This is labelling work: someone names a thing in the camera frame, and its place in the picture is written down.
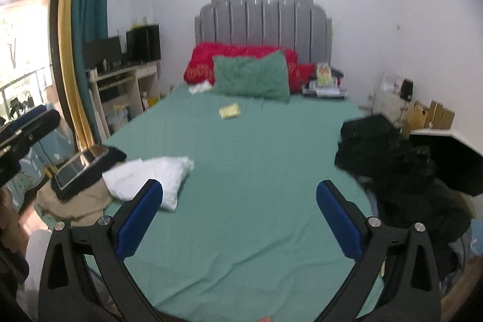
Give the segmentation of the green bed sheet mattress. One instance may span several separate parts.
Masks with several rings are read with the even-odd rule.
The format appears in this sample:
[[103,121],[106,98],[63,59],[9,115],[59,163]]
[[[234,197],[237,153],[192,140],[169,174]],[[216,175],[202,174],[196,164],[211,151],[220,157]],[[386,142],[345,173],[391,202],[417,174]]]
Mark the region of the green bed sheet mattress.
[[[237,103],[241,116],[219,109]],[[312,321],[353,266],[319,211],[331,180],[369,215],[366,194],[334,164],[349,100],[288,102],[177,88],[108,141],[128,159],[195,163],[175,212],[158,211],[126,261],[158,310],[187,321]]]

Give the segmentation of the books and items stack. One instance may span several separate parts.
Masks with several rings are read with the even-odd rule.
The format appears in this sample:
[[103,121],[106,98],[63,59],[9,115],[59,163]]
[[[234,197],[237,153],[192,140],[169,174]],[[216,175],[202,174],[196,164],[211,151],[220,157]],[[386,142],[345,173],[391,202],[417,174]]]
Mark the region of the books and items stack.
[[328,63],[319,63],[309,81],[301,88],[301,94],[310,98],[343,100],[347,96],[342,82],[345,74]]

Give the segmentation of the white bedside box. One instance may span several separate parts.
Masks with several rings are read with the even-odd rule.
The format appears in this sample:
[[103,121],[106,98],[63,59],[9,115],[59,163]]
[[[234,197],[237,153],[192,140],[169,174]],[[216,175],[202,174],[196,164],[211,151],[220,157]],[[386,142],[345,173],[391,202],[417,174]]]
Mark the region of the white bedside box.
[[402,124],[413,100],[414,82],[397,74],[384,74],[373,98],[372,114],[383,114],[393,124]]

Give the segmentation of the black garment under tablet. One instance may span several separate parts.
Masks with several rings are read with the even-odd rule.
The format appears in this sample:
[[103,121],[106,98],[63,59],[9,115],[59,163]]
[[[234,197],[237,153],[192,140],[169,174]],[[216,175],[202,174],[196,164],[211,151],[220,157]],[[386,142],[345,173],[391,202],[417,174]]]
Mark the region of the black garment under tablet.
[[53,188],[53,191],[59,200],[67,201],[71,199],[82,190],[98,182],[101,179],[103,172],[108,171],[116,164],[123,163],[126,160],[127,155],[123,151],[118,150],[114,146],[106,147],[108,148],[107,155],[104,156],[97,164],[91,167],[90,170],[87,170],[84,175],[71,183],[65,190],[59,190],[55,179],[53,178],[51,180],[51,187]]

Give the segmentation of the teal and gold curtain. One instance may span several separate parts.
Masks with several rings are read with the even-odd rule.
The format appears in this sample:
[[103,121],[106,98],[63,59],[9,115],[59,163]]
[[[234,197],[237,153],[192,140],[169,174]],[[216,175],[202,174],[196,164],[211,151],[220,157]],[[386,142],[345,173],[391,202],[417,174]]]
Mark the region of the teal and gold curtain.
[[81,150],[100,141],[89,94],[84,44],[108,37],[107,0],[59,0],[57,13],[61,76]]

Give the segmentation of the white hooded garment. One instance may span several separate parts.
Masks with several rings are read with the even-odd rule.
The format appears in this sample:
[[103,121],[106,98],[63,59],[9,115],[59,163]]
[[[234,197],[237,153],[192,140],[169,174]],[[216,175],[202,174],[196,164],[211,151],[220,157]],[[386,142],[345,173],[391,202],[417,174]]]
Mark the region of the white hooded garment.
[[175,212],[178,206],[178,192],[195,163],[187,156],[161,156],[142,160],[140,158],[114,166],[102,173],[110,194],[120,201],[130,201],[149,180],[161,184],[163,199],[161,209]]

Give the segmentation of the cardboard boxes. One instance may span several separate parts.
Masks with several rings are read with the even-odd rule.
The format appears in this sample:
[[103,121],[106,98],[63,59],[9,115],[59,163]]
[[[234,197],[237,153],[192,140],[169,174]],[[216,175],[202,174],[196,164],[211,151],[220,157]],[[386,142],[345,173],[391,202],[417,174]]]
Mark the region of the cardboard boxes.
[[438,101],[433,100],[429,107],[416,101],[409,106],[401,134],[409,136],[412,131],[421,129],[449,130],[454,117],[455,113]]

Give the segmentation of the grey padded headboard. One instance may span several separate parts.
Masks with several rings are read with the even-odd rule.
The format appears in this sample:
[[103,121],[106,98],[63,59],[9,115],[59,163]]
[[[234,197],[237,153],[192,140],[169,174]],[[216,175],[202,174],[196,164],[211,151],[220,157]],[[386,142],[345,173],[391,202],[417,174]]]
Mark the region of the grey padded headboard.
[[195,17],[195,40],[284,46],[302,64],[329,64],[332,21],[314,0],[211,0]]

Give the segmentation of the white printed packet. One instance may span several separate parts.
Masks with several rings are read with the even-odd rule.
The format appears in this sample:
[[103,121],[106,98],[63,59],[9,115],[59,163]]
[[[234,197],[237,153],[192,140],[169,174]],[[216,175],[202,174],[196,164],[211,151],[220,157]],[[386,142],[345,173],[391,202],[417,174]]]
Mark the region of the white printed packet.
[[205,80],[203,82],[194,84],[188,88],[188,91],[192,94],[201,94],[207,91],[211,91],[213,89],[213,85],[208,81]]

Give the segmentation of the green pillow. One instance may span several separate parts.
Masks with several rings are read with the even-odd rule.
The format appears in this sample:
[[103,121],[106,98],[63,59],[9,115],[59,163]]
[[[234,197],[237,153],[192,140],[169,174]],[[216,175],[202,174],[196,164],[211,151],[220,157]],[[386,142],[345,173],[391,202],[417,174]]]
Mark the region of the green pillow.
[[281,51],[262,58],[214,56],[213,91],[226,96],[244,96],[287,102],[290,99],[286,57]]

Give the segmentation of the beige wooden desk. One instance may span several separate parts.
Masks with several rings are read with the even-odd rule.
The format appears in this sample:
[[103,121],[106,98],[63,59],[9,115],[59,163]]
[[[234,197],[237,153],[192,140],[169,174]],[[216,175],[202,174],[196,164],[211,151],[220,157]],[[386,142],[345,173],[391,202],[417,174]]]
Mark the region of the beige wooden desk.
[[161,99],[161,62],[153,60],[113,71],[88,72],[90,96],[102,141]]

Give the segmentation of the tablet with silver frame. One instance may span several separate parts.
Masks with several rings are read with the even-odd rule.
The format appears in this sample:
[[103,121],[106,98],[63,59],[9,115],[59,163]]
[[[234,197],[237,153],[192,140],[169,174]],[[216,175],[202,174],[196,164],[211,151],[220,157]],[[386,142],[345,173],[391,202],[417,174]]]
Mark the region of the tablet with silver frame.
[[97,164],[107,153],[108,148],[101,145],[95,145],[87,150],[78,152],[56,173],[54,179],[59,190],[65,190],[71,183]]

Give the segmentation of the beige khaki garment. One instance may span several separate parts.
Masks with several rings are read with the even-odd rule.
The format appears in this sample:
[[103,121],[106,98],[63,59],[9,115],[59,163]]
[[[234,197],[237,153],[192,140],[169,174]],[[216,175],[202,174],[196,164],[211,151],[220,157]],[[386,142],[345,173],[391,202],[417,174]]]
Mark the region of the beige khaki garment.
[[77,227],[95,224],[112,201],[113,197],[102,179],[67,201],[59,200],[49,183],[40,189],[36,197],[42,213]]

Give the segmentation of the black clothes pile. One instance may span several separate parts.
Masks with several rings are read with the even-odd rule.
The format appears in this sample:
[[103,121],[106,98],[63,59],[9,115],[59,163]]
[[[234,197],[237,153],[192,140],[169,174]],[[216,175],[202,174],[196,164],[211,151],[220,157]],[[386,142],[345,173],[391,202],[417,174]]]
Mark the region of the black clothes pile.
[[335,165],[375,195],[378,215],[392,227],[422,223],[440,278],[459,267],[450,247],[470,227],[470,216],[436,179],[428,147],[416,147],[383,115],[345,121]]

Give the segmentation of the black monitor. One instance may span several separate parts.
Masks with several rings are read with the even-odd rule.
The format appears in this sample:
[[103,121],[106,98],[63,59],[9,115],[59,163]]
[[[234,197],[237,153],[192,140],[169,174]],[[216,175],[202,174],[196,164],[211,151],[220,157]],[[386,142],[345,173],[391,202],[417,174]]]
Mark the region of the black monitor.
[[84,42],[83,57],[86,69],[90,70],[101,67],[106,71],[107,69],[104,67],[105,63],[112,66],[122,60],[120,37],[114,36]]

